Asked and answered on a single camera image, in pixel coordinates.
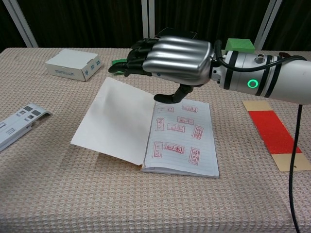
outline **red strip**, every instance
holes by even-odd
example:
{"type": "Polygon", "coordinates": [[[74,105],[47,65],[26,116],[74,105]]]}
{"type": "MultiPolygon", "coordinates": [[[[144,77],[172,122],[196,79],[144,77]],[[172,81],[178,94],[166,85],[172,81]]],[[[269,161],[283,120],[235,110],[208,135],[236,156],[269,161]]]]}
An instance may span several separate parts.
{"type": "MultiPolygon", "coordinates": [[[[294,140],[274,111],[248,113],[271,154],[292,153],[294,140]]],[[[301,153],[300,148],[297,148],[296,153],[301,153]]]]}

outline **green led ring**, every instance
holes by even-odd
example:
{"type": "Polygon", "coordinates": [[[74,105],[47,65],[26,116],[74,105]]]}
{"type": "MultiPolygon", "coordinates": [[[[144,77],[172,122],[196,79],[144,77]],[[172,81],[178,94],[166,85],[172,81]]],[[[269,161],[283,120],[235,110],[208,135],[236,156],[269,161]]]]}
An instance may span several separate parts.
{"type": "Polygon", "coordinates": [[[251,79],[250,81],[247,82],[247,86],[249,88],[256,88],[258,87],[259,83],[256,79],[251,79]]]}

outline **black cable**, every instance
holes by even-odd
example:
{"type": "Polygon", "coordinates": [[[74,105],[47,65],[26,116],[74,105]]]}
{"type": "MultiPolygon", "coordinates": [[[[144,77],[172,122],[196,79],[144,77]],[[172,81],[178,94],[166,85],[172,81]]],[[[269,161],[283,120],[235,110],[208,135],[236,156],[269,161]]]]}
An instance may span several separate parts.
{"type": "Polygon", "coordinates": [[[219,62],[221,65],[223,65],[224,67],[236,71],[236,72],[255,72],[255,71],[259,71],[259,70],[263,70],[266,68],[270,68],[270,67],[274,67],[278,64],[284,63],[284,62],[290,62],[290,61],[294,61],[294,60],[303,60],[306,61],[307,59],[302,57],[302,56],[290,56],[287,58],[283,58],[280,59],[278,61],[275,62],[271,62],[269,64],[265,64],[259,67],[252,67],[252,68],[239,68],[239,67],[235,67],[235,66],[231,66],[228,63],[226,63],[223,60],[223,56],[222,56],[222,51],[221,51],[221,47],[222,47],[222,42],[221,40],[216,40],[215,44],[214,44],[214,50],[215,50],[215,55],[216,55],[216,60],[217,62],[219,62]]]}
{"type": "Polygon", "coordinates": [[[299,137],[299,129],[300,129],[300,119],[301,119],[301,112],[302,112],[302,105],[299,105],[298,113],[297,113],[297,123],[296,123],[296,131],[295,131],[295,139],[294,139],[294,146],[291,158],[291,165],[290,165],[290,175],[288,181],[288,192],[289,192],[289,199],[290,199],[290,207],[291,207],[291,214],[293,218],[293,222],[295,225],[295,229],[297,233],[300,233],[300,229],[297,223],[295,209],[294,209],[294,198],[293,198],[293,173],[294,173],[294,162],[296,156],[296,149],[298,144],[298,137],[299,137]]]}

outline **red stamp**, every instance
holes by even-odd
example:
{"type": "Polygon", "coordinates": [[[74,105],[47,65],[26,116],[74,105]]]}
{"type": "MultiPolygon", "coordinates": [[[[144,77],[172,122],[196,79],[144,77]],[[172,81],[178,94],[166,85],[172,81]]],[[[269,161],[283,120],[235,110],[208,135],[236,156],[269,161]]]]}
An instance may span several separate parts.
{"type": "Polygon", "coordinates": [[[174,143],[170,143],[170,142],[165,143],[164,149],[172,150],[172,151],[175,151],[175,152],[180,153],[180,154],[183,154],[185,152],[184,147],[177,145],[177,144],[174,144],[174,143]]]}
{"type": "Polygon", "coordinates": [[[201,126],[196,125],[194,128],[192,137],[200,140],[202,137],[202,134],[203,134],[203,128],[201,126]]]}
{"type": "Polygon", "coordinates": [[[162,158],[163,142],[154,142],[153,158],[162,158]]]}
{"type": "Polygon", "coordinates": [[[155,131],[164,131],[164,118],[157,118],[156,119],[155,131]]]}
{"type": "Polygon", "coordinates": [[[184,126],[174,125],[174,124],[170,124],[170,123],[167,124],[167,129],[168,130],[174,130],[174,131],[182,132],[182,133],[185,132],[185,127],[184,126]]]}
{"type": "Polygon", "coordinates": [[[198,165],[199,164],[199,157],[200,157],[200,150],[191,147],[190,156],[189,156],[189,163],[198,165]]]}
{"type": "Polygon", "coordinates": [[[198,112],[198,108],[197,107],[188,106],[188,105],[183,105],[183,110],[194,112],[194,113],[198,112]]]}
{"type": "Polygon", "coordinates": [[[184,118],[184,117],[178,116],[177,117],[177,121],[179,123],[193,125],[193,119],[189,119],[189,118],[184,118]]]}
{"type": "Polygon", "coordinates": [[[163,107],[157,109],[157,113],[173,113],[173,112],[174,112],[173,107],[163,107]]]}

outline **black strap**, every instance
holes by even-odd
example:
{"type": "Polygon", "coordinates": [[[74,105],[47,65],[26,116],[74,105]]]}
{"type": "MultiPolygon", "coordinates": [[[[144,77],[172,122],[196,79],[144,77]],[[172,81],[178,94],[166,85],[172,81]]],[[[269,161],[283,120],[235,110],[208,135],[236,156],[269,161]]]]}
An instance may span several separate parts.
{"type": "MultiPolygon", "coordinates": [[[[229,65],[230,66],[235,66],[235,62],[237,61],[238,58],[238,51],[233,51],[230,57],[229,65]]],[[[230,84],[231,84],[231,79],[232,79],[232,74],[233,70],[227,69],[227,73],[225,75],[225,83],[224,83],[224,89],[229,90],[230,84]]]]}
{"type": "MultiPolygon", "coordinates": [[[[268,55],[267,56],[267,63],[266,63],[266,65],[271,62],[271,59],[272,59],[272,56],[268,55]]],[[[263,90],[264,86],[266,85],[266,81],[267,81],[267,78],[268,78],[268,75],[269,75],[269,71],[270,71],[270,68],[266,68],[264,70],[262,78],[261,78],[261,81],[260,81],[260,84],[259,84],[259,87],[258,87],[258,90],[257,90],[257,93],[255,94],[256,96],[260,96],[261,95],[262,90],[263,90]]]]}
{"type": "Polygon", "coordinates": [[[281,66],[282,66],[282,63],[276,65],[276,68],[275,68],[274,73],[273,73],[273,77],[271,79],[270,86],[269,86],[267,93],[265,95],[266,98],[269,98],[271,93],[273,92],[273,89],[274,89],[276,82],[277,82],[278,75],[280,74],[281,66]]]}

